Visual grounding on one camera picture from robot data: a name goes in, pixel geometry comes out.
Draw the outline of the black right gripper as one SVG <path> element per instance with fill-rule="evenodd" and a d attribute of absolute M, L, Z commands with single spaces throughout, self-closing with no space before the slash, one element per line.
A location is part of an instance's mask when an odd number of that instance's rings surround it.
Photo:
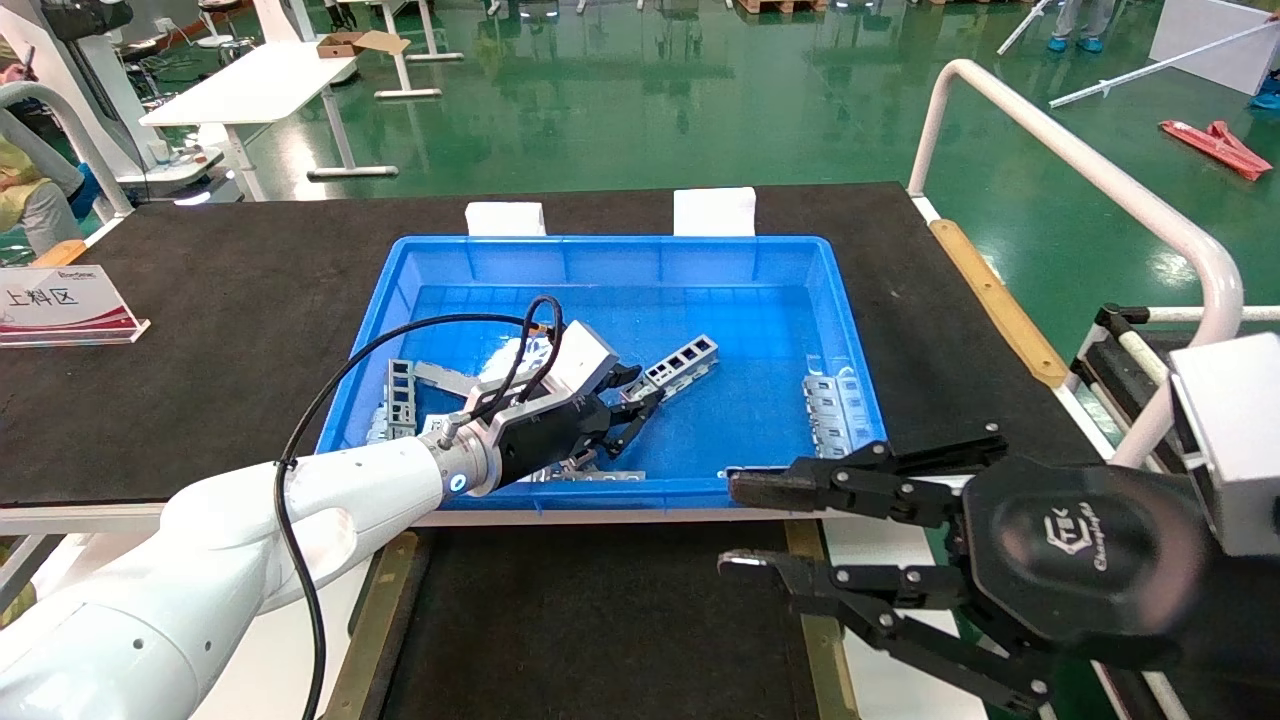
<path fill-rule="evenodd" d="M 998 461 L 1007 452 L 998 432 L 905 454 L 876 442 L 787 468 L 730 468 L 728 492 L 753 509 L 924 528 L 963 510 L 977 603 L 1029 644 L 1138 669 L 1183 660 L 1212 555 L 1190 480 L 1111 464 Z M 961 501 L 937 480 L 973 473 Z M 872 650 L 1010 714 L 1038 714 L 1052 697 L 1046 655 L 1020 639 L 1000 655 L 905 615 L 960 609 L 969 593 L 956 568 L 731 550 L 717 570 L 769 582 L 792 612 L 832 618 Z"/>

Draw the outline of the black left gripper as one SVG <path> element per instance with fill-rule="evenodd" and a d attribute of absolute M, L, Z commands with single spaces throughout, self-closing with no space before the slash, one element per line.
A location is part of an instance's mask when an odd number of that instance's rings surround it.
<path fill-rule="evenodd" d="M 603 378 L 603 389 L 625 388 L 641 374 L 641 365 L 614 364 Z M 504 488 L 561 461 L 579 470 L 600 456 L 616 460 L 664 398 L 664 389 L 654 389 L 608 406 L 596 395 L 554 392 L 498 411 L 495 487 Z"/>

